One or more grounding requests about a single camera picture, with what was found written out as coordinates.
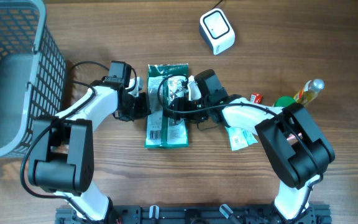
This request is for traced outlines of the red white tube package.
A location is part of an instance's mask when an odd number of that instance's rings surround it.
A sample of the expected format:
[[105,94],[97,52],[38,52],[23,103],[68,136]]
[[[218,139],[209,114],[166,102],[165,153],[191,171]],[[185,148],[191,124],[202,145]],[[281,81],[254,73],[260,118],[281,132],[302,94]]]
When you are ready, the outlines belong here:
[[251,103],[256,103],[256,104],[261,104],[263,100],[263,96],[259,93],[252,93],[250,95],[250,102]]

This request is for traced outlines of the teal toothbrush package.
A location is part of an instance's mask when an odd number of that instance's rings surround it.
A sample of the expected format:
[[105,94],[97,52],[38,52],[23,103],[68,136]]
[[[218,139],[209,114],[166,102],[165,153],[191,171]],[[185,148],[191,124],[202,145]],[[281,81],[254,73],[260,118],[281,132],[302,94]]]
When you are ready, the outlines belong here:
[[250,145],[256,144],[254,135],[245,129],[230,127],[226,128],[232,151],[244,149]]

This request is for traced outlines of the yellow oil bottle silver cap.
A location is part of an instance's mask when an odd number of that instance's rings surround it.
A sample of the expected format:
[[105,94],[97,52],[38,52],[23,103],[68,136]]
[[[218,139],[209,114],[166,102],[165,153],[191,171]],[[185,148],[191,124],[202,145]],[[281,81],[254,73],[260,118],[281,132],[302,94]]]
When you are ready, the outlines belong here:
[[297,103],[306,106],[312,102],[323,89],[324,81],[322,79],[309,80],[293,99]]

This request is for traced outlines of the Knorr jar green lid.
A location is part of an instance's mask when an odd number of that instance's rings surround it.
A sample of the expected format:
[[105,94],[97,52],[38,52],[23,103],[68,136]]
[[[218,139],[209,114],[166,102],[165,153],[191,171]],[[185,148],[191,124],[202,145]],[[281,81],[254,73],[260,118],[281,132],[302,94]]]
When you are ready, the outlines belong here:
[[273,107],[287,107],[292,103],[296,103],[296,100],[290,96],[280,97],[274,104]]

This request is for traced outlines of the green 3M gloves package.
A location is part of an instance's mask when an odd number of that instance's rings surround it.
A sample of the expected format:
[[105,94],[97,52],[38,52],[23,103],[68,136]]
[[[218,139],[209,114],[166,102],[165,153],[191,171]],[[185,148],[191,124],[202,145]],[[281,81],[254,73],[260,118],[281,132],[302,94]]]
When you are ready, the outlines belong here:
[[188,64],[149,65],[147,93],[151,114],[147,117],[145,147],[172,149],[187,147],[188,130],[183,118],[170,118],[164,106],[178,110],[179,101],[185,96],[183,87],[188,75]]

